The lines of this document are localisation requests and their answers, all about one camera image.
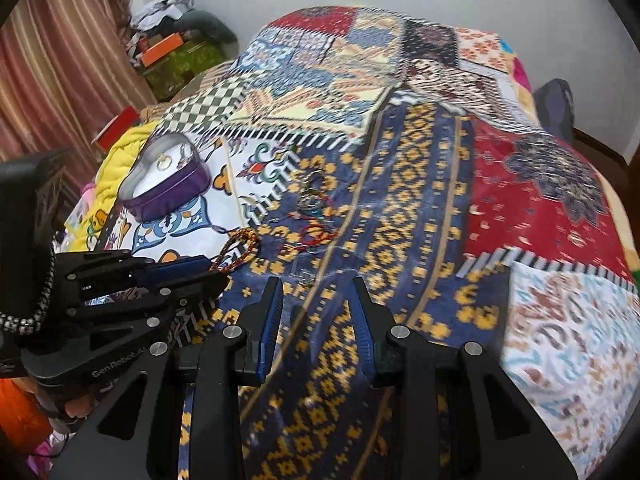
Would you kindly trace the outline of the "orange box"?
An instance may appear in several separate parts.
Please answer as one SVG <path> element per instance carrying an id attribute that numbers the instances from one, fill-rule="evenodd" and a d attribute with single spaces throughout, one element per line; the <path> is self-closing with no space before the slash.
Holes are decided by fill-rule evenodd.
<path id="1" fill-rule="evenodd" d="M 141 63 L 144 67 L 149 67 L 183 44 L 184 41 L 181 35 L 175 32 L 156 44 L 153 44 L 151 47 L 148 47 L 141 55 Z"/>

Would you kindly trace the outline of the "grey white clothes pile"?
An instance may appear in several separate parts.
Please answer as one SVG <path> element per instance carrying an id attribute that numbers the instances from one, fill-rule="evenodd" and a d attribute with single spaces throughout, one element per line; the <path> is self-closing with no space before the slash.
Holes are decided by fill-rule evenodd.
<path id="1" fill-rule="evenodd" d="M 194 7 L 194 0 L 152 0 L 132 14 L 130 28 L 135 32 L 148 32 L 170 18 L 177 21 Z"/>

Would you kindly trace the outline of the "striped brown curtain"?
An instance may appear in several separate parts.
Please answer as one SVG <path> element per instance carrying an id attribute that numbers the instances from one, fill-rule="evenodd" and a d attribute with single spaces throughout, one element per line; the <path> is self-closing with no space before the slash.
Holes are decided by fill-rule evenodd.
<path id="1" fill-rule="evenodd" d="M 66 178 L 96 173 L 94 136 L 155 103 L 131 65 L 130 0 L 20 0 L 1 27 L 1 157 L 66 151 Z"/>

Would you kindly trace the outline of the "colourful patchwork bedspread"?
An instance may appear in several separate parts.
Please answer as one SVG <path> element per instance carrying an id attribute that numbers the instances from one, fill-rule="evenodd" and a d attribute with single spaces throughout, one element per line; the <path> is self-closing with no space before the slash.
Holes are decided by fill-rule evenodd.
<path id="1" fill-rule="evenodd" d="M 439 349 L 494 348 L 572 477 L 612 457 L 639 392 L 623 211 L 538 124 L 520 61 L 496 34 L 373 8 L 298 10 L 169 107 L 146 142 L 167 133 L 195 145 L 209 188 L 145 222 L 116 198 L 96 248 L 232 266 L 221 300 L 175 322 L 180 344 L 282 281 L 273 367 L 239 392 L 248 478 L 388 474 L 394 395 L 360 368 L 353 278 Z M 315 169 L 337 236 L 287 252 L 300 224 L 285 216 Z"/>

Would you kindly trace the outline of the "yellow cartoon blanket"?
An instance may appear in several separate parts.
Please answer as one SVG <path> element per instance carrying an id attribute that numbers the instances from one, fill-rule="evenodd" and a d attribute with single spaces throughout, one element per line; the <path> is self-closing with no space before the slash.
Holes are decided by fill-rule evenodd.
<path id="1" fill-rule="evenodd" d="M 108 215 L 116 202 L 122 180 L 134 166 L 146 140 L 158 121 L 127 130 L 111 147 L 100 166 L 94 184 L 94 200 L 77 228 L 70 229 L 70 252 L 88 252 L 98 244 Z"/>

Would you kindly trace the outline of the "tangled thin jewelry pile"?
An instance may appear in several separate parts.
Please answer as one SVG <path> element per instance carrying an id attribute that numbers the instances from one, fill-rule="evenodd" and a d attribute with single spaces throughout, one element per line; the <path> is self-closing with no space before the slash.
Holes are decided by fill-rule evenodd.
<path id="1" fill-rule="evenodd" d="M 333 222 L 333 205 L 324 189 L 326 174 L 320 170 L 311 170 L 300 185 L 295 200 L 295 208 L 285 216 L 288 220 L 300 224 L 296 232 L 297 240 L 285 242 L 287 252 L 311 252 L 322 245 L 329 244 L 337 236 Z"/>

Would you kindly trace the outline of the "green patterned box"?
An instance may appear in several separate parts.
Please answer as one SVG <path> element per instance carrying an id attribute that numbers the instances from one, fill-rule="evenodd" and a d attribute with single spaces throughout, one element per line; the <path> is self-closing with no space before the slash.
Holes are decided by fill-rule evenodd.
<path id="1" fill-rule="evenodd" d="M 167 53 L 140 74 L 157 101 L 170 100 L 196 75 L 224 62 L 224 51 L 208 40 L 190 40 Z"/>

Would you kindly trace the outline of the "purple heart-shaped jewelry tin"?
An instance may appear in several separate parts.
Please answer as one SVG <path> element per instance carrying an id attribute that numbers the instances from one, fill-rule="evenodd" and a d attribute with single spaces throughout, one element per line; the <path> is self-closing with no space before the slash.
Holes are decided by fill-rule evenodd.
<path id="1" fill-rule="evenodd" d="M 180 162 L 180 146 L 190 144 L 192 158 Z M 117 199 L 137 222 L 160 219 L 207 191 L 210 172 L 195 145 L 182 133 L 149 139 L 120 184 Z"/>

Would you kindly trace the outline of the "dark grey bag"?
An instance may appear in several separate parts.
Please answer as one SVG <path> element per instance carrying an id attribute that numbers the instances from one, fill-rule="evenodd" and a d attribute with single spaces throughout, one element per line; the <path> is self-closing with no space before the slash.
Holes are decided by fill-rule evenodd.
<path id="1" fill-rule="evenodd" d="M 541 127 L 555 138 L 572 145 L 575 109 L 568 82 L 560 78 L 551 79 L 538 88 L 533 97 Z"/>

